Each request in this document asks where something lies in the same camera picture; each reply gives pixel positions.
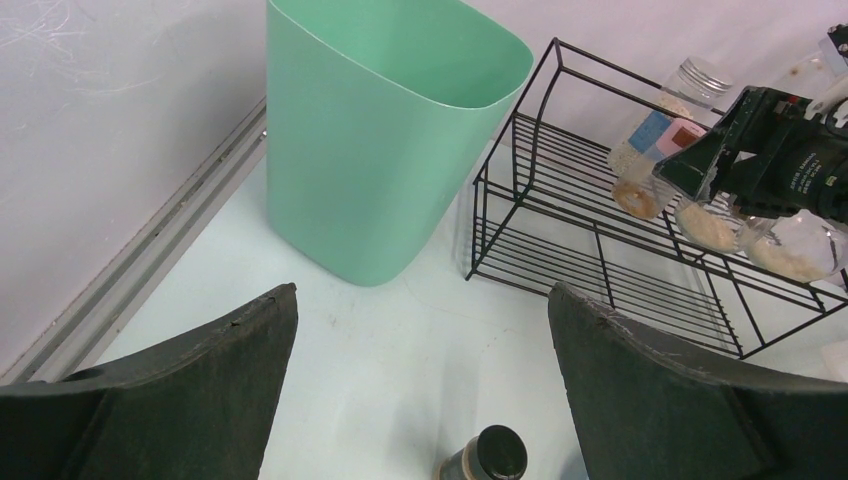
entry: metal wire shelf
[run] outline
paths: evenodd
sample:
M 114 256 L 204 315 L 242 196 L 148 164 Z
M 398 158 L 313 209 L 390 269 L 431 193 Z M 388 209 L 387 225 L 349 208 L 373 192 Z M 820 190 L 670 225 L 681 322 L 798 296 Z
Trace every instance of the metal wire shelf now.
M 650 221 L 633 218 L 621 211 L 609 194 L 615 182 L 615 175 L 606 163 L 609 149 L 542 120 L 554 86 L 564 76 L 571 76 L 667 115 L 677 115 L 566 66 L 564 51 L 644 85 L 661 87 L 554 39 L 474 180 L 474 239 L 468 279 L 478 275 L 539 295 L 547 295 L 555 282 L 565 280 L 584 291 L 594 292 L 602 301 L 630 317 L 739 358 L 760 352 L 848 305 L 845 295 L 780 277 L 752 265 L 742 255 L 722 255 L 690 243 L 675 224 L 671 214 L 674 204 Z M 520 112 L 527 92 L 534 86 L 552 52 L 557 62 L 556 71 L 546 87 L 538 113 L 534 117 Z M 512 143 L 511 182 L 496 181 L 490 175 L 493 157 L 507 132 L 510 132 Z M 500 221 L 490 218 L 490 206 L 494 202 L 509 205 Z M 594 252 L 566 247 L 526 231 L 526 227 L 511 225 L 519 211 L 534 212 L 547 217 L 548 221 L 558 221 L 590 233 L 595 239 Z M 683 287 L 613 263 L 605 256 L 605 248 L 609 246 L 604 245 L 608 242 L 628 245 L 689 267 L 703 280 L 705 288 L 699 291 Z M 848 284 L 845 271 L 842 276 Z M 742 305 L 746 319 L 729 318 L 716 290 L 715 282 L 719 280 L 732 284 L 734 301 Z M 799 307 L 808 311 L 810 317 L 766 339 L 750 308 L 752 292 Z M 756 338 L 757 345 L 752 348 L 743 346 L 736 333 L 734 322 L 744 320 L 748 320 Z

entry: beige powder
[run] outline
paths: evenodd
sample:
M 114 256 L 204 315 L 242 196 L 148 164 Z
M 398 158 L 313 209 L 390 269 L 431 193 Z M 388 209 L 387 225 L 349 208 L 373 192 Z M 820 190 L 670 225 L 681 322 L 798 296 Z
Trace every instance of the beige powder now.
M 745 253 L 754 265 L 802 283 L 821 280 L 830 273 L 817 268 L 800 255 L 792 255 L 786 247 L 774 245 L 764 239 L 755 243 Z
M 719 217 L 704 210 L 700 205 L 690 204 L 676 210 L 674 218 L 683 236 L 689 240 L 720 253 L 739 251 L 736 233 Z

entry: glass jar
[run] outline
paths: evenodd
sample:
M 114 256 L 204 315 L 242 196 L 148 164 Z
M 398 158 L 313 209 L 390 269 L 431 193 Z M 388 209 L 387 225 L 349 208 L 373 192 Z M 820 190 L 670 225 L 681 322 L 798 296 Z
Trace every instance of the glass jar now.
M 754 244 L 777 223 L 734 212 L 730 195 L 723 192 L 705 205 L 681 199 L 674 209 L 674 220 L 690 242 L 726 254 Z
M 848 264 L 848 235 L 801 210 L 781 219 L 771 231 L 745 248 L 754 265 L 797 282 L 825 279 Z
M 663 85 L 656 103 L 684 119 L 710 124 L 715 119 L 710 108 L 732 85 L 733 80 L 719 67 L 689 57 Z M 651 111 L 607 156 L 610 168 L 619 176 L 613 198 L 635 217 L 656 217 L 675 196 L 674 188 L 652 173 L 654 165 L 670 155 L 657 148 L 657 142 L 675 124 L 675 118 Z
M 653 175 L 656 162 L 691 145 L 706 130 L 684 118 L 675 118 L 659 139 L 613 185 L 612 197 L 625 212 L 650 220 L 677 195 L 674 188 Z

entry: silver metal lid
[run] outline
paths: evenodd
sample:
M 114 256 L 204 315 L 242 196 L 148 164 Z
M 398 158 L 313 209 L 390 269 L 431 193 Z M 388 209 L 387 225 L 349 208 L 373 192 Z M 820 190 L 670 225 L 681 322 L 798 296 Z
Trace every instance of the silver metal lid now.
M 715 95 L 724 95 L 733 87 L 733 78 L 701 57 L 689 57 L 680 64 L 680 77 L 693 87 Z

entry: blue label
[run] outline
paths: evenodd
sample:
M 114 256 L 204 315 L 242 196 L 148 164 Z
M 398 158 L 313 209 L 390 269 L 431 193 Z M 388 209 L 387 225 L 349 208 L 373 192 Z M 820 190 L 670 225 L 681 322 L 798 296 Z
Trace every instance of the blue label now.
M 651 112 L 633 135 L 627 140 L 639 153 L 645 153 L 662 136 L 663 132 L 671 126 L 671 119 L 660 112 Z

